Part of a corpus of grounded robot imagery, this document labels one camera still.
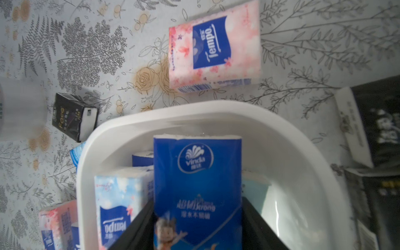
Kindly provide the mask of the blue Vinda tissue pack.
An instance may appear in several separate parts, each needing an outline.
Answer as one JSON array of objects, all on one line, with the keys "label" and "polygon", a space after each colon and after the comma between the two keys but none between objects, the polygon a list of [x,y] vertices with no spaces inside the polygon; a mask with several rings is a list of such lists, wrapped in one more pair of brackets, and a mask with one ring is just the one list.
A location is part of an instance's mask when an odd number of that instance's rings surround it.
[{"label": "blue Vinda tissue pack", "polygon": [[242,139],[154,136],[154,248],[242,248]]}]

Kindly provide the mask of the dark blue Tempo tissue pack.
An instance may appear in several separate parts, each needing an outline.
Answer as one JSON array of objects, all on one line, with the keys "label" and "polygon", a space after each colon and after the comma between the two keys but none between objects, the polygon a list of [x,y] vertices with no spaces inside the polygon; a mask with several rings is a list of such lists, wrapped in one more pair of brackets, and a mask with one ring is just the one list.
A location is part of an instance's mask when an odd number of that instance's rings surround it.
[{"label": "dark blue Tempo tissue pack", "polygon": [[147,167],[153,165],[154,152],[145,151],[138,152],[132,155],[132,166],[133,167]]}]

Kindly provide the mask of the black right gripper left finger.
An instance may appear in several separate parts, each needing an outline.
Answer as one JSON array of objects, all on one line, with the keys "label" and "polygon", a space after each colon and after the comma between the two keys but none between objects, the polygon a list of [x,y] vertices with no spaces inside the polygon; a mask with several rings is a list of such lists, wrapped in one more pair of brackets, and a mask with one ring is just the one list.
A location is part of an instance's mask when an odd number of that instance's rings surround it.
[{"label": "black right gripper left finger", "polygon": [[110,250],[154,249],[154,202],[149,201]]}]

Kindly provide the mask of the white plastic storage box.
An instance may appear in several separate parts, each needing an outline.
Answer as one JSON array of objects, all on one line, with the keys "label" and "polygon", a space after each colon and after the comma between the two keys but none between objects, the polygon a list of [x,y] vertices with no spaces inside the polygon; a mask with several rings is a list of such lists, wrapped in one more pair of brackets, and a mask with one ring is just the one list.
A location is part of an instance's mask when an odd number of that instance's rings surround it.
[{"label": "white plastic storage box", "polygon": [[271,186],[262,217],[292,250],[351,250],[355,243],[346,193],[316,146],[291,123],[251,104],[207,101],[112,119],[94,130],[77,170],[80,243],[98,249],[94,176],[131,163],[156,134],[239,135],[244,169]]}]

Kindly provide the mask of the pink Tempo tissue pack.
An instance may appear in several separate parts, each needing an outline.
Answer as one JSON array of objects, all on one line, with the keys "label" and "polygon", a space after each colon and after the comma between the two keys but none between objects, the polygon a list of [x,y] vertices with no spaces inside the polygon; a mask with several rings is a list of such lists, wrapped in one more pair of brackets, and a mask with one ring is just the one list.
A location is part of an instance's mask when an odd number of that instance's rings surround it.
[{"label": "pink Tempo tissue pack", "polygon": [[39,230],[46,250],[73,250],[72,224],[78,221],[77,201],[55,204],[39,211]]}]

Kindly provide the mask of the blue pink tissue pack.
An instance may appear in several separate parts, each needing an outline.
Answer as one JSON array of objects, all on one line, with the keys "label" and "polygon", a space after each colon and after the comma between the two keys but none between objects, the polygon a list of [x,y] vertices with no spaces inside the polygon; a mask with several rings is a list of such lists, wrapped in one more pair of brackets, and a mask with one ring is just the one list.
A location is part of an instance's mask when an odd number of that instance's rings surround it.
[{"label": "blue pink tissue pack", "polygon": [[108,250],[154,199],[154,167],[123,167],[94,177],[100,250]]}]

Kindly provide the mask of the light blue tissue pack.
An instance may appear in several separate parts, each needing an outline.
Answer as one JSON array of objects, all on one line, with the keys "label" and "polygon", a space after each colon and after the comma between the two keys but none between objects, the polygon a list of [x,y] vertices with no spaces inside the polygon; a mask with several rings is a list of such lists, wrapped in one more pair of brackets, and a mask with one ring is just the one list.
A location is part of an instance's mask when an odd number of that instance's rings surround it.
[{"label": "light blue tissue pack", "polygon": [[76,170],[78,169],[79,160],[82,155],[85,144],[86,142],[83,142],[69,151],[72,163],[75,166]]}]

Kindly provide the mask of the teal tissue pack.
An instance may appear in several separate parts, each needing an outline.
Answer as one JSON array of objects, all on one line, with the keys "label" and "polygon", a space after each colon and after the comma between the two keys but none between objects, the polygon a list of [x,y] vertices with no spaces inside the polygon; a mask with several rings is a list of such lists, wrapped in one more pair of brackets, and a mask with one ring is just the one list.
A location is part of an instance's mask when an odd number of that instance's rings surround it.
[{"label": "teal tissue pack", "polygon": [[260,214],[270,186],[269,180],[264,175],[242,170],[242,196],[247,198]]}]

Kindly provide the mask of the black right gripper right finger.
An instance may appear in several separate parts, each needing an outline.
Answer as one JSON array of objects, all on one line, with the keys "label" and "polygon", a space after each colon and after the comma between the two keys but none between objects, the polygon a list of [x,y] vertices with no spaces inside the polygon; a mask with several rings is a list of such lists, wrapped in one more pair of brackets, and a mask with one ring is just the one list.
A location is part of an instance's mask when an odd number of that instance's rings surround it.
[{"label": "black right gripper right finger", "polygon": [[242,197],[242,247],[244,250],[289,250],[245,197]]}]

